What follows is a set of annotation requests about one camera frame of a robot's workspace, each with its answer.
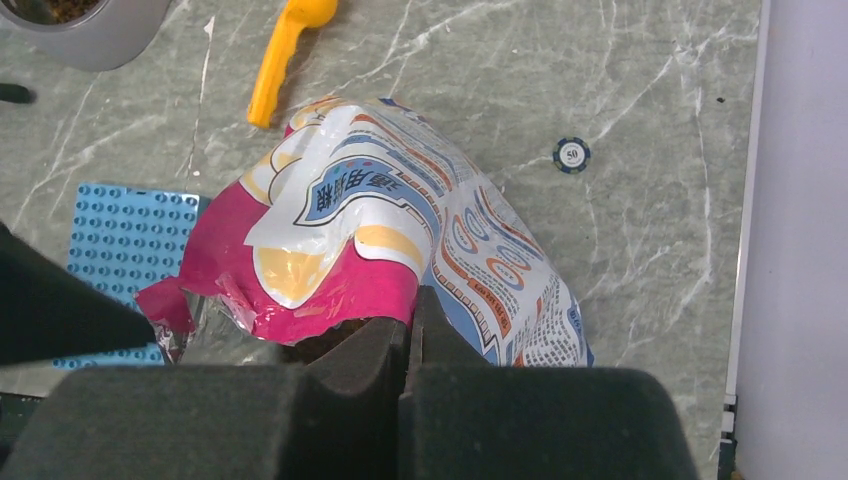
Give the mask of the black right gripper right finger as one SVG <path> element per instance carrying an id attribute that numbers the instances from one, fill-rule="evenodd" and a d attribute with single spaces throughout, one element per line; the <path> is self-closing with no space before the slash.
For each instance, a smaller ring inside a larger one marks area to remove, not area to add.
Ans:
<path id="1" fill-rule="evenodd" d="M 694 479 L 670 395 L 650 374 L 497 367 L 418 292 L 398 402 L 402 479 Z"/>

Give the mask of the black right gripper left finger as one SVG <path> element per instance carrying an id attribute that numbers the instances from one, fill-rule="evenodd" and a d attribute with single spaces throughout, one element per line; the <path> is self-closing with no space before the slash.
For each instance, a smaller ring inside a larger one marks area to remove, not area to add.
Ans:
<path id="1" fill-rule="evenodd" d="M 393 479 L 406 327 L 307 365 L 77 371 L 1 456 L 5 479 Z"/>

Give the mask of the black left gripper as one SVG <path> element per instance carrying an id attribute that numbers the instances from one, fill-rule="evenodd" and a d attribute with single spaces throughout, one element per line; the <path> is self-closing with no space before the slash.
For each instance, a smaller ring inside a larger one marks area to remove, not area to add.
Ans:
<path id="1" fill-rule="evenodd" d="M 1 226 L 3 366 L 144 347 L 148 321 Z"/>

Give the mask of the pink pet food bag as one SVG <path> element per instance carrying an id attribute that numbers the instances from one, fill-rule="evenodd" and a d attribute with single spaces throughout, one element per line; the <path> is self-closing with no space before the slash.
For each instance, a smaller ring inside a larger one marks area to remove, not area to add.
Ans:
<path id="1" fill-rule="evenodd" d="M 492 364 L 594 362 L 576 297 L 463 152 L 392 100 L 328 97 L 212 200 L 178 274 L 136 300 L 160 335 L 193 331 L 192 293 L 292 346 L 347 320 L 409 323 L 422 286 Z"/>

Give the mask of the yellow plastic scoop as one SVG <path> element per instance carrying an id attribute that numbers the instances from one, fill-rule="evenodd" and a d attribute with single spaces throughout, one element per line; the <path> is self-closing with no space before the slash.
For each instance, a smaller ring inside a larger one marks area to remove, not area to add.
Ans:
<path id="1" fill-rule="evenodd" d="M 278 107 L 279 92 L 289 61 L 304 30 L 327 25 L 334 17 L 337 0 L 290 0 L 279 15 L 260 65 L 246 119 L 267 129 Z"/>

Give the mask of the blue studded building baseplate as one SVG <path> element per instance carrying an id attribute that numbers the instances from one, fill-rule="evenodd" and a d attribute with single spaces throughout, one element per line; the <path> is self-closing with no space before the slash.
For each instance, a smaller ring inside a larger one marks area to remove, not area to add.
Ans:
<path id="1" fill-rule="evenodd" d="M 209 203 L 197 194 L 81 183 L 66 270 L 138 313 L 136 294 L 178 273 Z"/>

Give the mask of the pink stand legs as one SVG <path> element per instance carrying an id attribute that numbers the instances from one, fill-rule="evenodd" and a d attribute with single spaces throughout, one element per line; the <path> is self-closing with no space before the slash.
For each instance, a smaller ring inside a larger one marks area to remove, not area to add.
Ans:
<path id="1" fill-rule="evenodd" d="M 32 104 L 36 100 L 36 94 L 18 84 L 1 83 L 0 101 L 11 104 Z"/>

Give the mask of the dark poker chip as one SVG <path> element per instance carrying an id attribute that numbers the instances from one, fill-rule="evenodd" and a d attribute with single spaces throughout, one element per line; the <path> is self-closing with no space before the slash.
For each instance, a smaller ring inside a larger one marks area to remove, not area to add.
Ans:
<path id="1" fill-rule="evenodd" d="M 591 159 L 589 145 L 578 137 L 565 137 L 557 142 L 552 152 L 553 164 L 566 174 L 583 172 Z"/>

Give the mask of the near steel bowl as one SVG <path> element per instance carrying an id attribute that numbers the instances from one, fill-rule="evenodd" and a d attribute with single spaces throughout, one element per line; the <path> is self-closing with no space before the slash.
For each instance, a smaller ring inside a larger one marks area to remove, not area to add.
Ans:
<path id="1" fill-rule="evenodd" d="M 77 20 L 93 10 L 99 0 L 2 0 L 14 18 L 40 25 Z"/>

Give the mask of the aluminium frame rail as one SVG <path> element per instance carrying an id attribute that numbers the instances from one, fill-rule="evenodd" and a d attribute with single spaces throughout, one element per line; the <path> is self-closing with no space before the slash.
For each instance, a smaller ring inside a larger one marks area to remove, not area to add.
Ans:
<path id="1" fill-rule="evenodd" d="M 740 237 L 736 263 L 737 272 L 734 288 L 734 303 L 729 337 L 720 439 L 717 445 L 718 464 L 716 478 L 718 480 L 739 479 L 741 477 L 741 475 L 736 472 L 736 450 L 738 445 L 736 439 L 736 419 L 738 417 L 739 405 L 737 395 L 738 372 L 741 356 L 741 336 L 747 284 L 748 257 L 752 235 L 757 155 L 760 138 L 762 98 L 771 9 L 772 2 L 770 0 L 764 0 L 760 3 L 758 30 L 756 35 L 757 50 L 752 83 L 751 114 L 746 151 L 745 184 L 743 189 Z"/>

